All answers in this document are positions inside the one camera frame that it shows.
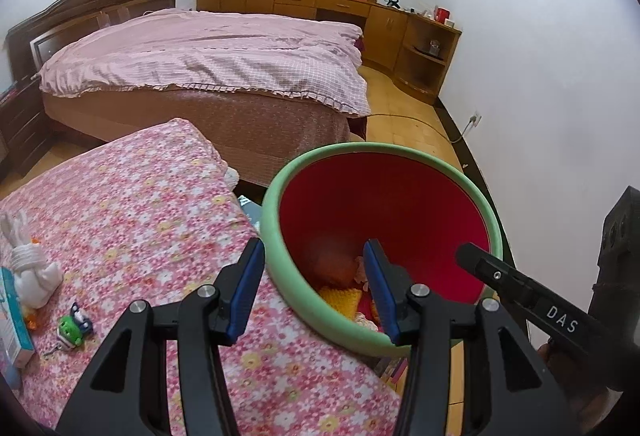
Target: white stuffed object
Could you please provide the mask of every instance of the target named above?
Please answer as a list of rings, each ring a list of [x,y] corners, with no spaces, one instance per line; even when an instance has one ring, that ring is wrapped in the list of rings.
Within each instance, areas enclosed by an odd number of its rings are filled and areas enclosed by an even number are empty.
[[[2,213],[0,228],[13,247],[9,269],[14,272],[15,291],[22,306],[42,308],[62,283],[62,270],[57,263],[47,266],[42,246],[31,242],[23,211],[17,218]]]

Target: headboard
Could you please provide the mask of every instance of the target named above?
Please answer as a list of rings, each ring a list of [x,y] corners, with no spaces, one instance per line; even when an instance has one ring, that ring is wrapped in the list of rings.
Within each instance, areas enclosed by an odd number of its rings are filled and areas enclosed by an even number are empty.
[[[63,46],[100,28],[171,7],[175,0],[58,0],[7,33],[14,79],[31,77]]]

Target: red cup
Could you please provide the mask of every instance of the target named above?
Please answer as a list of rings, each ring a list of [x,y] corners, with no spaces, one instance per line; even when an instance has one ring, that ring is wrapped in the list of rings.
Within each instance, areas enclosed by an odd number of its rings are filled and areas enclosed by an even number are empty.
[[[448,20],[450,15],[451,15],[451,12],[449,12],[447,9],[438,9],[436,11],[436,15],[434,16],[434,18],[436,19],[437,22],[442,23],[444,25],[444,20]]]

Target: keychain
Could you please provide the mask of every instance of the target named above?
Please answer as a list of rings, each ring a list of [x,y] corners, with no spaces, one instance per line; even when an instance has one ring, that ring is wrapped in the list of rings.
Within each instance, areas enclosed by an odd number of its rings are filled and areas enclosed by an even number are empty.
[[[93,332],[94,324],[91,319],[80,309],[78,303],[74,302],[69,315],[61,317],[58,321],[58,342],[52,349],[42,353],[42,356],[46,357],[60,350],[69,352],[81,346],[84,339]]]

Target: pink bedspread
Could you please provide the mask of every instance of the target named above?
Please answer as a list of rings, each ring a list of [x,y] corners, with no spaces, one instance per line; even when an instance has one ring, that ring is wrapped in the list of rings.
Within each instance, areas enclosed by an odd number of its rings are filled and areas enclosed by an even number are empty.
[[[35,355],[21,402],[56,424],[78,378],[124,308],[179,301],[236,262],[254,230],[223,181],[226,163],[187,121],[174,119],[67,161],[0,202],[24,209],[32,235],[65,280],[39,311],[38,351],[55,344],[57,319],[78,301],[96,335],[81,350]],[[2,260],[8,256],[0,243]],[[174,436],[184,434],[175,345],[168,347]],[[399,398],[367,366],[325,342],[262,277],[244,336],[221,348],[243,435],[389,435]]]
[[[264,91],[370,114],[356,69],[355,25],[261,14],[165,9],[98,30],[56,52],[41,88],[76,97],[96,90]]]

